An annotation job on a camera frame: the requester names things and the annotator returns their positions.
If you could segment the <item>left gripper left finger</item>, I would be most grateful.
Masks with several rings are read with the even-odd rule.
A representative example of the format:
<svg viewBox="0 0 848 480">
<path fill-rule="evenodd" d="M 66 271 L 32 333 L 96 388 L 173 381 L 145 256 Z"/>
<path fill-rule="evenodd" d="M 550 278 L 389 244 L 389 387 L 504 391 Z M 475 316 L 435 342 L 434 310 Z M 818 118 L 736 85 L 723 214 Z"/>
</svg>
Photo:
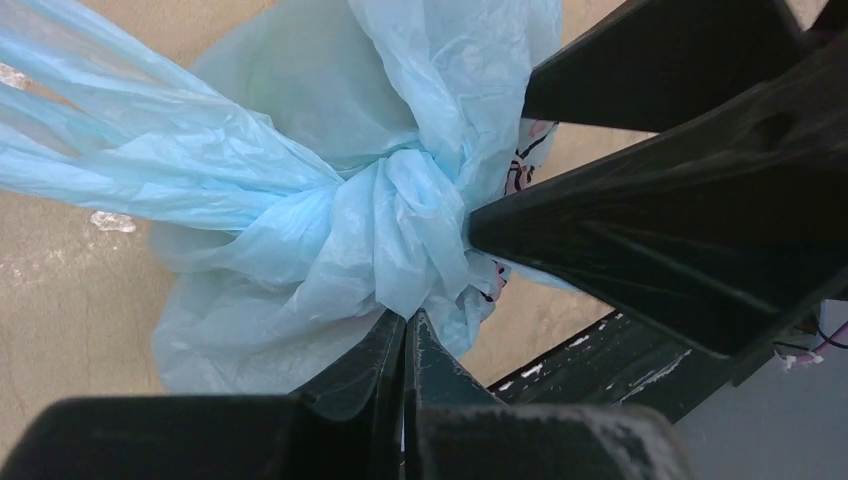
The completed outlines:
<svg viewBox="0 0 848 480">
<path fill-rule="evenodd" d="M 78 397 L 46 408 L 5 479 L 394 479 L 406 323 L 383 314 L 287 395 Z"/>
</svg>

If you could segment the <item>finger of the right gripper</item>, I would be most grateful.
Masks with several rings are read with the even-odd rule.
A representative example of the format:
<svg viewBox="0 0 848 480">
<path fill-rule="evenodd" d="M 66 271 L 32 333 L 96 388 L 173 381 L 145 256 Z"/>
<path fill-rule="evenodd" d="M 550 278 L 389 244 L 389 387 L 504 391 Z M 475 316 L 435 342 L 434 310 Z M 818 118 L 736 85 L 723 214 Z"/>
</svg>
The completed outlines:
<svg viewBox="0 0 848 480">
<path fill-rule="evenodd" d="M 626 1 L 534 68 L 522 115 L 661 133 L 808 52 L 784 1 Z"/>
<path fill-rule="evenodd" d="M 713 357 L 847 288 L 847 38 L 672 131 L 480 208 L 469 241 Z"/>
</svg>

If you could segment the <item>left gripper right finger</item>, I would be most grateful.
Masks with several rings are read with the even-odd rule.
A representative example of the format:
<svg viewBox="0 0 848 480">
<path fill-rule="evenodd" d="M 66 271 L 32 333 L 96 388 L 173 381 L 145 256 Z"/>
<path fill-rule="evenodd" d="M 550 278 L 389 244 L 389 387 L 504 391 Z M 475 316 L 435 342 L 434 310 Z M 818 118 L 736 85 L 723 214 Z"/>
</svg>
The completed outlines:
<svg viewBox="0 0 848 480">
<path fill-rule="evenodd" d="M 405 340 L 407 479 L 690 479 L 670 423 L 640 406 L 498 400 L 424 310 Z"/>
</svg>

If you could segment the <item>light blue plastic bag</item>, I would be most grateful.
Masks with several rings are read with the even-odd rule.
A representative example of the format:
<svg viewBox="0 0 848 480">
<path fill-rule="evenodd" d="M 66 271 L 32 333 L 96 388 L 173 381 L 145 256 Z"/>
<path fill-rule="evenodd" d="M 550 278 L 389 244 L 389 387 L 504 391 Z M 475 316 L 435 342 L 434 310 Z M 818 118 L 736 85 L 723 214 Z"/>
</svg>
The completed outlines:
<svg viewBox="0 0 848 480">
<path fill-rule="evenodd" d="M 377 318 L 464 355 L 510 268 L 470 213 L 543 163 L 558 1 L 282 1 L 185 70 L 74 1 L 5 1 L 1 186 L 152 222 L 173 393 L 287 393 Z"/>
</svg>

